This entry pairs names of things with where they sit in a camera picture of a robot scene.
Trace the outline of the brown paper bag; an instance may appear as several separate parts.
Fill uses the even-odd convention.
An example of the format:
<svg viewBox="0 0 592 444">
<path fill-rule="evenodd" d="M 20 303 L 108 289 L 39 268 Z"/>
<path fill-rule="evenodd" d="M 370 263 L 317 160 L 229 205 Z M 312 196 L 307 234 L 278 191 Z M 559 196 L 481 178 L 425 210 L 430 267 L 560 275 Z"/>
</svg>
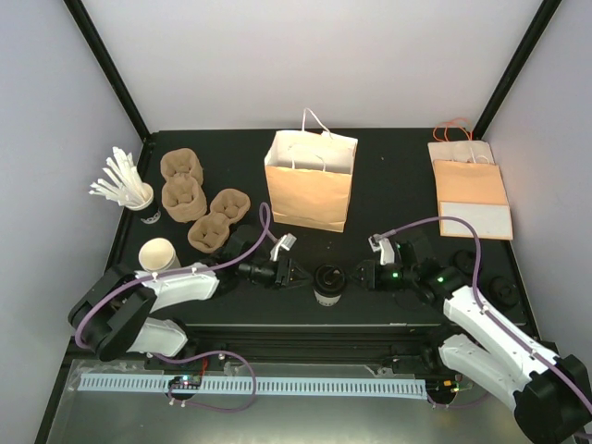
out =
<svg viewBox="0 0 592 444">
<path fill-rule="evenodd" d="M 343 232 L 357 146 L 357 139 L 328 129 L 308 107 L 298 129 L 277 131 L 264 159 L 274 221 Z"/>
<path fill-rule="evenodd" d="M 513 239 L 510 205 L 498 166 L 436 160 L 433 170 L 440 216 L 465 220 L 482 239 Z"/>
</svg>

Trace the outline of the flat brown paper bag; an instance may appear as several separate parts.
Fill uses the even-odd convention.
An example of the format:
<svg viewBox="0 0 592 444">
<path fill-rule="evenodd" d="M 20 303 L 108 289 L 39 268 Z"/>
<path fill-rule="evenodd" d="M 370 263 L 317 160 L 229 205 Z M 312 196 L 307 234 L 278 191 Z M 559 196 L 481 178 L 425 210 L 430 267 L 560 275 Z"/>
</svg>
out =
<svg viewBox="0 0 592 444">
<path fill-rule="evenodd" d="M 498 166 L 436 160 L 433 170 L 440 216 L 465 220 L 482 239 L 513 239 L 510 205 Z"/>
</svg>

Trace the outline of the left black frame post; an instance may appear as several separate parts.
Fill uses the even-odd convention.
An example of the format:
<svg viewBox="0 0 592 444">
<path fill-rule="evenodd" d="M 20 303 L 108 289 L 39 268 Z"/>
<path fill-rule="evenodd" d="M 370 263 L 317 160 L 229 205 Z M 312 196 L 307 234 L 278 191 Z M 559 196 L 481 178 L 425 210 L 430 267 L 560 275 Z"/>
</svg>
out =
<svg viewBox="0 0 592 444">
<path fill-rule="evenodd" d="M 148 130 L 86 6 L 81 0 L 64 0 L 63 3 L 68 9 L 70 16 L 74 19 L 95 60 L 105 74 L 107 82 L 123 107 L 130 123 L 141 141 L 145 142 L 150 137 L 151 132 Z"/>
</svg>

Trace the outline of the black frame post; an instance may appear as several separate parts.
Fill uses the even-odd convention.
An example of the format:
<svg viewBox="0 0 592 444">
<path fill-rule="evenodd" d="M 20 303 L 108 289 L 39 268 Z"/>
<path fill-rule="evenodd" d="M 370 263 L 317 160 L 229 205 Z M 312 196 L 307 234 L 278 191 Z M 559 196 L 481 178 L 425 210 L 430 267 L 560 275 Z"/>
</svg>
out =
<svg viewBox="0 0 592 444">
<path fill-rule="evenodd" d="M 81 0 L 64 0 L 63 3 L 68 9 L 70 16 L 74 19 L 95 60 L 105 74 L 107 82 L 123 107 L 130 123 L 141 141 L 145 142 L 150 137 L 151 132 L 148 130 L 86 6 Z"/>
<path fill-rule="evenodd" d="M 521 74 L 526 62 L 535 50 L 561 3 L 562 0 L 543 0 L 540 3 L 536 14 L 530 21 L 521 41 L 513 52 L 507 67 L 504 69 L 498 84 L 475 124 L 473 129 L 473 137 L 475 139 L 481 140 L 485 136 L 487 129 L 498 114 L 513 84 Z"/>
</svg>

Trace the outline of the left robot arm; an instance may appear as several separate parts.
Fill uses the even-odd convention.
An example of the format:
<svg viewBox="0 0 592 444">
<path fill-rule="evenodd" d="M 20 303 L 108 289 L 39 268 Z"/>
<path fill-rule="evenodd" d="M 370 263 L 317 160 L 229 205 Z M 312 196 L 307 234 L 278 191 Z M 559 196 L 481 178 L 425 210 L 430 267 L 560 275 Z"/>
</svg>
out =
<svg viewBox="0 0 592 444">
<path fill-rule="evenodd" d="M 240 281 L 284 290 L 313 278 L 288 252 L 288 233 L 273 242 L 251 226 L 238 228 L 213 256 L 163 272 L 133 271 L 114 265 L 74 305 L 68 322 L 77 344 L 110 362 L 128 352 L 165 356 L 178 369 L 192 367 L 199 348 L 180 321 L 152 314 L 185 302 L 202 302 L 234 290 Z"/>
</svg>

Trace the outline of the cup of white stirrers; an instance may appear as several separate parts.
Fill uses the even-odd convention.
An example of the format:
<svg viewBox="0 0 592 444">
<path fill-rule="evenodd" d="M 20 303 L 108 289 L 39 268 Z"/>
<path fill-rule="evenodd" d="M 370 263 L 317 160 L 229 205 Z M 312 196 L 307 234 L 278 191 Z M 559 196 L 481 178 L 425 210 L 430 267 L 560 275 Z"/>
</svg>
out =
<svg viewBox="0 0 592 444">
<path fill-rule="evenodd" d="M 155 199 L 154 189 L 141 179 L 132 153 L 126 154 L 114 146 L 112 155 L 106 158 L 105 163 L 103 172 L 107 179 L 99 178 L 92 182 L 89 194 L 129 209 L 143 224 L 152 225 L 158 222 L 161 210 Z"/>
</svg>

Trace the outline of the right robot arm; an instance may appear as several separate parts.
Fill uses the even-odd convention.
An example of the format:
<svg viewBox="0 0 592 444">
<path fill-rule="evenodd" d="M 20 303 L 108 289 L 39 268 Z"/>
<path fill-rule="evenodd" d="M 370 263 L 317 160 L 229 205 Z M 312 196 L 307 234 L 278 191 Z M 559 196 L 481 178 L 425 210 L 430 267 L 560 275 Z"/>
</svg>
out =
<svg viewBox="0 0 592 444">
<path fill-rule="evenodd" d="M 426 370 L 468 376 L 510 410 L 534 443 L 562 443 L 590 424 L 591 386 L 580 360 L 562 358 L 524 333 L 469 275 L 441 265 L 423 234 L 395 241 L 375 234 L 368 241 L 379 257 L 356 267 L 356 283 L 370 291 L 412 291 L 448 320 L 420 351 Z"/>
</svg>

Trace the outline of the brown cup carrier stack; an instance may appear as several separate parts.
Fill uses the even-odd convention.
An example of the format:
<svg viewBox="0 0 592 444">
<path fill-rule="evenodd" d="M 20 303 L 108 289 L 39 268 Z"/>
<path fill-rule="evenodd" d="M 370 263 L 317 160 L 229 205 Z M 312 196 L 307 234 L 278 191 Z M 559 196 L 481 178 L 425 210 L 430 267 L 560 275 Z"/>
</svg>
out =
<svg viewBox="0 0 592 444">
<path fill-rule="evenodd" d="M 161 202 L 172 219 L 188 223 L 204 216 L 204 172 L 196 153 L 190 148 L 170 151 L 162 157 L 160 170 L 165 180 Z"/>
</svg>

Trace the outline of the small brown cup carrier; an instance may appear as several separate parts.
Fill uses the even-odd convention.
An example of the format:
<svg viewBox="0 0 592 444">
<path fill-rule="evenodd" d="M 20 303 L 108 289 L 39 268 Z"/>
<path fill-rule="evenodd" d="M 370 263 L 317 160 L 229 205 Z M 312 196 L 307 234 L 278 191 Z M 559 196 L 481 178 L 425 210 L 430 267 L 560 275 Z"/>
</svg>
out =
<svg viewBox="0 0 592 444">
<path fill-rule="evenodd" d="M 189 229 L 188 242 L 201 253 L 213 253 L 224 245 L 230 226 L 241 221 L 251 207 L 250 197 L 236 189 L 222 190 L 211 202 L 210 212 Z"/>
</svg>

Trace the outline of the stack of paper cups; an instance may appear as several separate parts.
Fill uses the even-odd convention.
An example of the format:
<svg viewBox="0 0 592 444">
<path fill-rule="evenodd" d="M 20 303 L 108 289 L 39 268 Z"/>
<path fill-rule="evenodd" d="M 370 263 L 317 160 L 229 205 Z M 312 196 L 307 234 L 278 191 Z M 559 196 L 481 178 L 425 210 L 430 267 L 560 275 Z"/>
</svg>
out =
<svg viewBox="0 0 592 444">
<path fill-rule="evenodd" d="M 138 260 L 146 272 L 180 268 L 175 247 L 165 238 L 154 238 L 145 242 L 138 253 Z"/>
</svg>

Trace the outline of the right black frame post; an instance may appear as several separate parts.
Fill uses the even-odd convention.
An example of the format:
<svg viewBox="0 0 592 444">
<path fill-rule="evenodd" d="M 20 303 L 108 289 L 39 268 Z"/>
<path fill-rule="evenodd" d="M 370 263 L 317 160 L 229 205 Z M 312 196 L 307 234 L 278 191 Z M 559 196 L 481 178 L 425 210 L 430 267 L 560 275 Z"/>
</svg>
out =
<svg viewBox="0 0 592 444">
<path fill-rule="evenodd" d="M 504 69 L 498 84 L 475 124 L 473 129 L 473 137 L 475 139 L 481 140 L 485 136 L 487 129 L 498 114 L 513 84 L 521 74 L 526 62 L 535 50 L 561 3 L 562 0 L 543 0 L 540 3 L 536 14 L 530 21 L 521 41 L 513 52 L 507 67 Z"/>
</svg>

